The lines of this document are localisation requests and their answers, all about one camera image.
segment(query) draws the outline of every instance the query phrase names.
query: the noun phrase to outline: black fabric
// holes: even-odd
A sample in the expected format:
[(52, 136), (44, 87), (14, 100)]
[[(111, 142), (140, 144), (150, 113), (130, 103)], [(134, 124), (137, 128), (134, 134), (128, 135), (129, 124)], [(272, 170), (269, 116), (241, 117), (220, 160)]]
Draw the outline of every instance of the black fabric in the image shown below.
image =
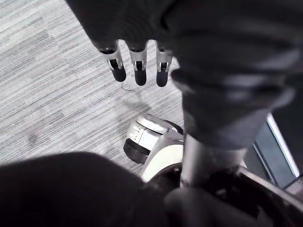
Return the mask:
[(3, 227), (167, 226), (161, 196), (91, 153), (0, 167), (0, 220)]
[(258, 220), (202, 189), (176, 189), (166, 197), (165, 203), (170, 225), (175, 227), (273, 226), (270, 219)]
[(211, 147), (249, 147), (266, 116), (292, 100), (301, 71), (301, 0), (67, 0), (94, 44), (157, 39), (172, 49), (184, 124)]

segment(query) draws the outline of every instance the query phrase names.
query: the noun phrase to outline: black fingertip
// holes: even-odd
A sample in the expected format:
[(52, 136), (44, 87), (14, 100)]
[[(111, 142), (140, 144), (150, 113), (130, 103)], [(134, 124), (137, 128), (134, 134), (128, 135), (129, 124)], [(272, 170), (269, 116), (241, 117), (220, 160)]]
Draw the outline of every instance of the black fingertip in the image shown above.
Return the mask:
[(164, 87), (167, 84), (168, 74), (166, 71), (157, 72), (157, 84), (159, 87)]
[(143, 86), (146, 83), (146, 70), (134, 71), (134, 77), (137, 85)]
[(123, 82), (126, 79), (126, 72), (124, 66), (121, 69), (117, 68), (112, 70), (114, 78), (118, 82)]

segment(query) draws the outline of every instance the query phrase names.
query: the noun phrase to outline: striped carpet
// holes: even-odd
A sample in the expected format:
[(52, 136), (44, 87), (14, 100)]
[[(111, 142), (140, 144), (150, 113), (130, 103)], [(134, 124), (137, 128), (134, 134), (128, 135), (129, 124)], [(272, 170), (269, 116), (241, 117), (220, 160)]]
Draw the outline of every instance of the striped carpet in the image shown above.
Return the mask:
[(138, 173), (123, 152), (130, 121), (150, 113), (183, 125), (180, 92), (170, 79), (156, 85), (154, 41), (143, 87), (120, 41), (122, 89), (63, 0), (0, 0), (0, 24), (0, 164), (90, 151)]

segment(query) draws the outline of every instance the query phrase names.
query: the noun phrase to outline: gray carpet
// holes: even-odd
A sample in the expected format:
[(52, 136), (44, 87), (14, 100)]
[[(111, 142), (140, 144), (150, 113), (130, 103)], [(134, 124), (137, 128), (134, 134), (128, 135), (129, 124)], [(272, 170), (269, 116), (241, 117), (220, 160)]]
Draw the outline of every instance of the gray carpet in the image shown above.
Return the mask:
[(0, 164), (90, 151), (138, 173), (122, 149), (130, 121), (150, 113), (183, 126), (180, 92), (156, 85), (154, 41), (143, 87), (120, 42), (126, 91), (63, 0), (1, 0), (0, 24)]

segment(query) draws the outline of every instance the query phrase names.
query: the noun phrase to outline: robotic hand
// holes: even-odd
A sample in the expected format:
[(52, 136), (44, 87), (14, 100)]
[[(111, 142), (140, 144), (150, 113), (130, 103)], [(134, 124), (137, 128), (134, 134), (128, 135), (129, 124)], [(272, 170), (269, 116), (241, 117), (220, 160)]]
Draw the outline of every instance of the robotic hand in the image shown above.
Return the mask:
[[(166, 84), (170, 62), (160, 53), (173, 53), (180, 68), (171, 76), (182, 92), (186, 131), (181, 184), (210, 188), (213, 195), (225, 190), (213, 188), (217, 185), (213, 176), (239, 176), (240, 163), (267, 115), (289, 103), (294, 95), (284, 80), (300, 60), (302, 4), (287, 0), (67, 2), (108, 60), (117, 81), (126, 75), (116, 40), (128, 44), (139, 85), (146, 81), (147, 40), (158, 42), (159, 86)], [(246, 187), (246, 178), (232, 181), (219, 177), (224, 178), (234, 183), (230, 188), (241, 188), (241, 192), (253, 185)], [(266, 198), (273, 197), (272, 192), (277, 195), (275, 189), (270, 191)], [(258, 190), (249, 192), (264, 198)], [(302, 212), (301, 205), (282, 201)], [(282, 213), (274, 212), (271, 217)]]

